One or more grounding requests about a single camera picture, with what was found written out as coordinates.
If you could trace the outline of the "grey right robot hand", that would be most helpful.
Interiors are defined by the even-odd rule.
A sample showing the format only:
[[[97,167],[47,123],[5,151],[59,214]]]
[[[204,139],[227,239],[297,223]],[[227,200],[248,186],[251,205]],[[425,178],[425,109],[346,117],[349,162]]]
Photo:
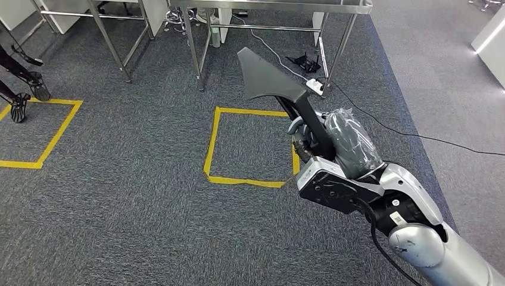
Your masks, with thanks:
[[[330,161],[336,162],[347,178],[360,180],[386,165],[352,109],[316,111],[315,114],[335,150]],[[323,157],[322,144],[301,116],[291,122],[287,133],[292,136],[295,152],[303,162],[314,156]]]

